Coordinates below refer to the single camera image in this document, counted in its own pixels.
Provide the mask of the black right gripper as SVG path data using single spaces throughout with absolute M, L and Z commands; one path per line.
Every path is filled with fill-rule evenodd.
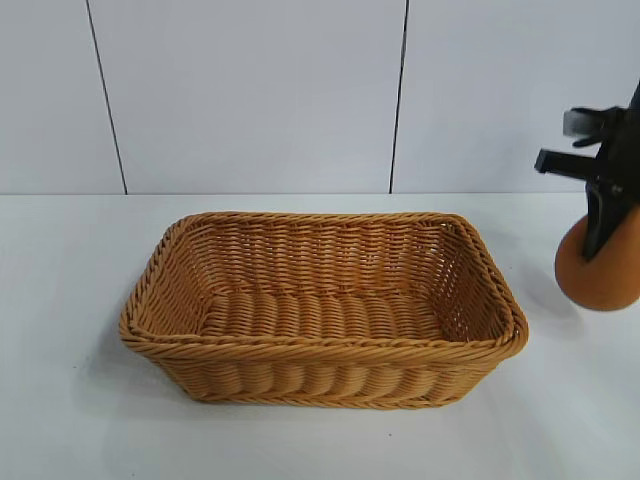
M 597 145 L 593 157 L 542 149 L 534 168 L 586 182 L 587 233 L 583 257 L 592 260 L 639 204 L 639 92 L 625 108 L 574 107 L 563 114 L 563 135 L 575 149 Z

